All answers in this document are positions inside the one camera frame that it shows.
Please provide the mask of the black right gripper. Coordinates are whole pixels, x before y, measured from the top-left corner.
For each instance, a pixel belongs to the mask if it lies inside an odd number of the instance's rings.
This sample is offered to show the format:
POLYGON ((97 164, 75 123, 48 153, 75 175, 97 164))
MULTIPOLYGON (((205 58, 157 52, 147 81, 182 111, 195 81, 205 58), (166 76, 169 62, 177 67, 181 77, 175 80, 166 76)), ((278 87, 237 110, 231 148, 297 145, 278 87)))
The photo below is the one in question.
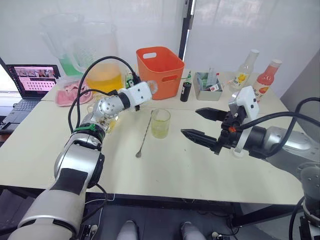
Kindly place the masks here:
POLYGON ((211 121, 221 122, 221 133, 218 140, 195 129, 181 129, 181 133, 195 144, 209 148, 215 154, 219 154, 222 148, 235 148, 238 144, 242 130, 239 130, 247 114, 244 109, 239 109, 232 114, 231 111, 223 111, 215 108, 204 107, 195 111, 198 115, 211 121))

